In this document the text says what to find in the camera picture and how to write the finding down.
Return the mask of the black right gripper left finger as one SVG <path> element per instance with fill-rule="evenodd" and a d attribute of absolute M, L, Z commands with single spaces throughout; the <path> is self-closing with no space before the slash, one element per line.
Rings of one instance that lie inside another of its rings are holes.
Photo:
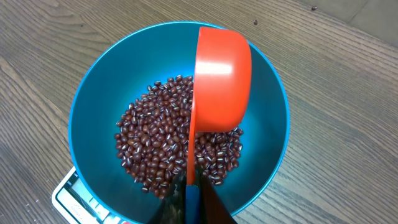
<path fill-rule="evenodd" d="M 147 224 L 184 224 L 186 174 L 174 177 L 161 204 Z"/>

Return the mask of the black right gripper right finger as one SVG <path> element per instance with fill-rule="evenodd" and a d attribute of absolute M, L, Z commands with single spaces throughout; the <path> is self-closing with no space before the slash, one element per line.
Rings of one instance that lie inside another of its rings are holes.
<path fill-rule="evenodd" d="M 222 203 L 210 179 L 197 172 L 200 189 L 199 223 L 200 224 L 237 224 Z"/>

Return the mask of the red measuring scoop blue handle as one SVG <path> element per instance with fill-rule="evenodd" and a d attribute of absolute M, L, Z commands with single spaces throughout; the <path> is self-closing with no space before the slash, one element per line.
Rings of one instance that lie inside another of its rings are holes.
<path fill-rule="evenodd" d="M 186 223 L 198 223 L 200 192 L 195 180 L 195 133 L 222 133 L 244 117 L 251 89 L 251 50 L 239 33 L 201 27 L 198 33 L 187 156 Z"/>

